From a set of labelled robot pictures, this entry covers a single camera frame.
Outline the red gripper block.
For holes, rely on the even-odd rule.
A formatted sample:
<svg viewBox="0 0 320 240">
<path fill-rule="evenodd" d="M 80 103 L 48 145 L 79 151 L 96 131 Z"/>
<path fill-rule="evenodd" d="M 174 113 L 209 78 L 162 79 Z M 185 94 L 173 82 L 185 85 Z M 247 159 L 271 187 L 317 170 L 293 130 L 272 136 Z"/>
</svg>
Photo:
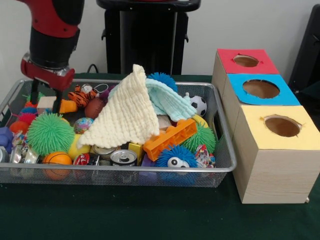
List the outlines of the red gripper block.
<svg viewBox="0 0 320 240">
<path fill-rule="evenodd" d="M 42 68 L 31 62 L 29 53 L 24 54 L 21 60 L 20 69 L 25 76 L 34 79 L 31 86 L 31 103 L 33 105 L 38 103 L 38 87 L 41 81 L 54 89 L 56 100 L 53 103 L 53 113 L 59 114 L 63 99 L 63 91 L 71 85 L 75 76 L 75 70 L 68 66 L 58 70 Z"/>
</svg>

